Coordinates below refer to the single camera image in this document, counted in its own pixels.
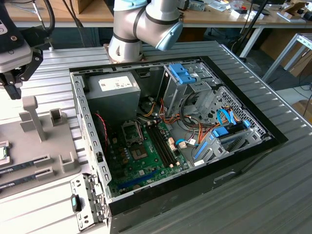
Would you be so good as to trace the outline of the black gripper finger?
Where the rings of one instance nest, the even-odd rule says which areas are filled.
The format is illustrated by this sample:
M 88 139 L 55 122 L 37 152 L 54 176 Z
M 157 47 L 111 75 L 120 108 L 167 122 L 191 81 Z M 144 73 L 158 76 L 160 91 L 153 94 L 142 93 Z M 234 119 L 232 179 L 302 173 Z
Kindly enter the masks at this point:
M 11 99 L 15 99 L 15 79 L 11 71 L 0 74 L 0 85 L 4 87 Z
M 33 73 L 38 69 L 43 61 L 43 51 L 41 49 L 35 48 L 33 50 L 33 55 L 31 62 L 27 65 L 23 65 L 20 68 L 16 68 L 12 71 L 15 84 L 22 81 L 28 81 Z

